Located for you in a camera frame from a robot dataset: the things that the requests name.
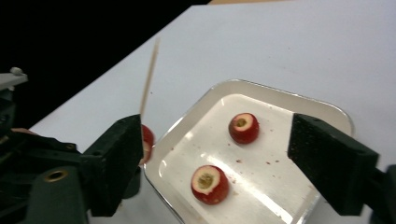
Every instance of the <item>white table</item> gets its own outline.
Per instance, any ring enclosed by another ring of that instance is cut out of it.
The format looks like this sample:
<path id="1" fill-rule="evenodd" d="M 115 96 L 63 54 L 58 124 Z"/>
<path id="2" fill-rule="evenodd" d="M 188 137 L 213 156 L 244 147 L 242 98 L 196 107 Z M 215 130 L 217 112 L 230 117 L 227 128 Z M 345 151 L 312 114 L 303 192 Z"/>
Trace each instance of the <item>white table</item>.
<path id="1" fill-rule="evenodd" d="M 241 78 L 341 107 L 356 139 L 396 162 L 395 1 L 275 1 L 190 7 L 140 48 L 31 128 L 88 148 L 117 119 L 139 113 L 150 54 L 159 54 L 147 124 L 159 139 L 213 85 Z M 321 200 L 308 223 L 367 223 Z M 143 180 L 114 217 L 91 223 L 177 223 Z"/>

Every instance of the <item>wooden skewer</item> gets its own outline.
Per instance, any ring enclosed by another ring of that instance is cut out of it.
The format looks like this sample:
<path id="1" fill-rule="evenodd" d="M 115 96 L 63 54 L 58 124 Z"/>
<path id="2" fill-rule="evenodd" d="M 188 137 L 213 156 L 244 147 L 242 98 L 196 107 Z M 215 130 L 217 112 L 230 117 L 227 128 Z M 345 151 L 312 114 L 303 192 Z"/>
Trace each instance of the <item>wooden skewer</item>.
<path id="1" fill-rule="evenodd" d="M 147 101 L 148 93 L 149 93 L 149 84 L 151 82 L 152 73 L 154 71 L 155 61 L 157 60 L 159 45 L 160 45 L 160 38 L 157 37 L 157 39 L 155 41 L 154 49 L 151 54 L 151 61 L 149 63 L 148 76 L 146 79 L 145 89 L 143 90 L 142 101 L 140 102 L 140 118 L 143 118 L 143 113 L 145 112 L 146 101 Z"/>

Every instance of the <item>black background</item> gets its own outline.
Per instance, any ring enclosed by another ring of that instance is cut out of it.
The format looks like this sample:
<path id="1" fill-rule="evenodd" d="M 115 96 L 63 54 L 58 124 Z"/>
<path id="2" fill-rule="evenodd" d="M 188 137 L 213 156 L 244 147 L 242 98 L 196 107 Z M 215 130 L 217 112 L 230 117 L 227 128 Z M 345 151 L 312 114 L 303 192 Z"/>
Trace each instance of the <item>black background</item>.
<path id="1" fill-rule="evenodd" d="M 14 127 L 30 128 L 154 36 L 209 1 L 0 1 L 0 73 L 19 67 Z"/>

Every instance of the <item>table surface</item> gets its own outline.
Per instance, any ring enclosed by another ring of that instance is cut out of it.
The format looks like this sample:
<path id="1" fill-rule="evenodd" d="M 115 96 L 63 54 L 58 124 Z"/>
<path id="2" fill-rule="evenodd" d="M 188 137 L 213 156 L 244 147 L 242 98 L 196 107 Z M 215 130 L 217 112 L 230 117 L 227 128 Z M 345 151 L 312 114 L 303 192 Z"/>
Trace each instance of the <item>table surface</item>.
<path id="1" fill-rule="evenodd" d="M 212 86 L 240 78 L 337 105 L 354 137 L 396 161 L 396 2 L 270 1 L 192 6 L 31 130 L 88 148 L 116 120 L 139 113 L 155 39 L 161 39 L 143 123 L 161 138 Z M 307 223 L 368 223 L 320 200 Z M 114 217 L 91 223 L 178 223 L 143 178 Z"/>

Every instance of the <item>plastic tray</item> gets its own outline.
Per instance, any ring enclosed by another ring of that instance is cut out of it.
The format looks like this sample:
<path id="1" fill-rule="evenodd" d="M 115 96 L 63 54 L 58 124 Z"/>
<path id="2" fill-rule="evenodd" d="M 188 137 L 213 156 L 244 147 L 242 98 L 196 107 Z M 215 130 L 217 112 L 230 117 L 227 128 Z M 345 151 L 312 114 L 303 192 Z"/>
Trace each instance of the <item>plastic tray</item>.
<path id="1" fill-rule="evenodd" d="M 254 114 L 261 133 L 237 145 L 228 133 L 231 118 Z M 211 88 L 156 143 L 145 165 L 148 182 L 182 223 L 304 223 L 320 197 L 287 157 L 292 114 L 323 119 L 352 135 L 340 108 L 245 80 Z M 230 194 L 220 204 L 200 203 L 191 193 L 191 176 L 214 164 L 227 175 Z"/>

